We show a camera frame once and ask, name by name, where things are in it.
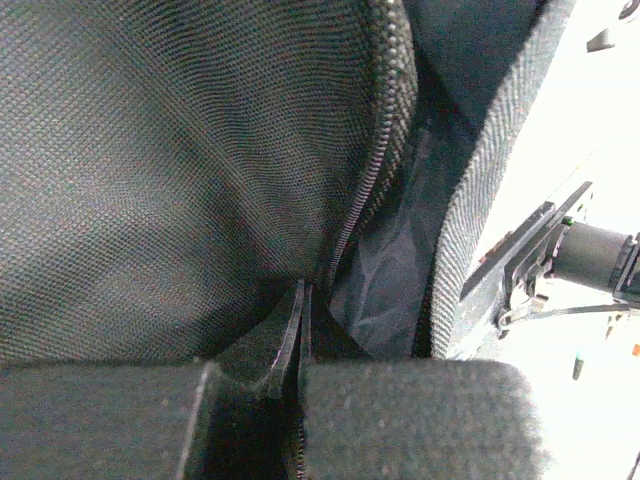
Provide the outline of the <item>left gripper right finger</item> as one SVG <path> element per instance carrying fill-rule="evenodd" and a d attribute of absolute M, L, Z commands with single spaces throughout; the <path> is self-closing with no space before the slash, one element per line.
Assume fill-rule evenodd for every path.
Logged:
<path fill-rule="evenodd" d="M 376 361 L 312 288 L 300 319 L 302 479 L 542 479 L 530 384 L 491 361 Z"/>

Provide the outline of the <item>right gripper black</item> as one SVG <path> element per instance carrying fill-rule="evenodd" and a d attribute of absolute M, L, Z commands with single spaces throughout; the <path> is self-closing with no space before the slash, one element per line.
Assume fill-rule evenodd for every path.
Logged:
<path fill-rule="evenodd" d="M 537 318 L 544 279 L 608 294 L 613 303 L 568 313 L 639 309 L 639 237 L 594 227 L 579 217 L 591 196 L 583 183 L 561 205 L 546 201 L 481 260 L 459 300 L 459 338 L 503 332 Z"/>

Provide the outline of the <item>black student backpack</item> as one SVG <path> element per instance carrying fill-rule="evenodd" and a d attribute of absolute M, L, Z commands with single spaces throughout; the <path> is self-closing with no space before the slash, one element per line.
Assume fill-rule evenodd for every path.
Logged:
<path fill-rule="evenodd" d="M 425 141 L 426 269 L 394 314 L 443 357 L 570 1 L 5 1 L 1 361 L 213 356 L 329 291 Z"/>

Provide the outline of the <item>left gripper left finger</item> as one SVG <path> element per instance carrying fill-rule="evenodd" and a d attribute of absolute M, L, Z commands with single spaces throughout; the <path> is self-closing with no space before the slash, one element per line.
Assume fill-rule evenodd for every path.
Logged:
<path fill-rule="evenodd" d="M 5 479 L 292 479 L 305 286 L 217 358 L 1 372 Z"/>

